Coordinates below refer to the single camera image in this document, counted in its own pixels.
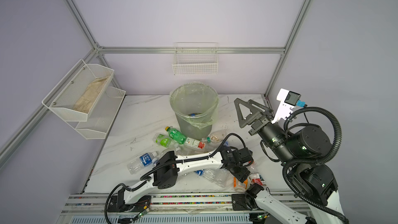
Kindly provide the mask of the orange label bottle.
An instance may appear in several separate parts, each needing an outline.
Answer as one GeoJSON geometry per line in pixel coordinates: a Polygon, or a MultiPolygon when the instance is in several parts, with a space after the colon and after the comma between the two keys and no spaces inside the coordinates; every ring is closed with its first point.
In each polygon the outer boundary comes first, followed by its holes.
{"type": "Polygon", "coordinates": [[[247,189],[248,180],[246,179],[244,182],[239,181],[236,177],[233,178],[233,189],[235,192],[245,192],[247,189]]]}

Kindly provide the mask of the red cap water bottle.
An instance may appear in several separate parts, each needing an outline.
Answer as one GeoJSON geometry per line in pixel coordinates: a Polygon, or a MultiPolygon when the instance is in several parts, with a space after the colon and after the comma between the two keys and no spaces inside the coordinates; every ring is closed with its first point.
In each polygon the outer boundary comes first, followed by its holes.
{"type": "Polygon", "coordinates": [[[255,164],[252,164],[251,166],[248,167],[249,169],[249,179],[252,184],[258,184],[261,186],[266,186],[264,178],[261,176],[259,173],[257,167],[255,164]]]}

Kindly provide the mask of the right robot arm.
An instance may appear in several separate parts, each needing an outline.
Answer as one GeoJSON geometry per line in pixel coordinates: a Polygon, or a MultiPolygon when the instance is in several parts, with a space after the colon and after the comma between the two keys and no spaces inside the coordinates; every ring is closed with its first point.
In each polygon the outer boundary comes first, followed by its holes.
{"type": "Polygon", "coordinates": [[[320,107],[307,107],[291,96],[281,101],[274,118],[271,109],[255,101],[234,101],[239,125],[251,126],[249,133],[258,134],[282,163],[282,175],[289,188],[310,206],[327,217],[347,224],[348,218],[329,207],[329,196],[337,194],[337,183],[326,163],[332,160],[342,144],[342,129],[337,118],[320,107]],[[301,130],[290,132],[290,122],[299,114],[319,113],[333,126],[334,139],[330,141],[321,127],[313,123],[299,123],[301,130]]]}

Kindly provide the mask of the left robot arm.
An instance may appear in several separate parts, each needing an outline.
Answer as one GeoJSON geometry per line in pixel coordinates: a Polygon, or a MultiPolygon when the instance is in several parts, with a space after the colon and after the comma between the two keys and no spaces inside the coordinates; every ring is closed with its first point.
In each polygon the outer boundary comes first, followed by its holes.
{"type": "Polygon", "coordinates": [[[179,175],[206,169],[226,169],[240,182],[250,174],[248,167],[253,164],[253,152],[244,140],[235,133],[228,134],[215,150],[208,153],[177,156],[167,152],[149,172],[142,175],[133,186],[119,183],[109,193],[104,206],[104,218],[107,224],[112,221],[108,216],[108,207],[113,195],[116,195],[116,208],[123,211],[125,205],[136,205],[140,199],[155,189],[174,187],[179,175]]]}

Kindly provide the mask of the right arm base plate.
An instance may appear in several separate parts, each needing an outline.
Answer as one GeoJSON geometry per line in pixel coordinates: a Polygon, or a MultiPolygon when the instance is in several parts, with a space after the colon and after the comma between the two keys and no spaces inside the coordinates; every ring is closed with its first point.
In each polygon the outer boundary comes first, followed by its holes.
{"type": "Polygon", "coordinates": [[[234,211],[253,211],[258,209],[255,199],[250,195],[233,194],[231,198],[234,211]]]}

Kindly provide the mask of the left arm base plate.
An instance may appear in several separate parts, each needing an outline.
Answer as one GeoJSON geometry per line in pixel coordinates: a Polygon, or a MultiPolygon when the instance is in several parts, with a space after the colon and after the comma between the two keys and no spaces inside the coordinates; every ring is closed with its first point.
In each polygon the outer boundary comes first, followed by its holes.
{"type": "Polygon", "coordinates": [[[151,203],[151,196],[144,196],[140,198],[140,200],[135,204],[120,204],[121,201],[118,200],[116,195],[112,196],[108,205],[107,211],[109,213],[123,213],[123,212],[134,212],[139,213],[144,210],[144,207],[150,206],[151,203]]]}

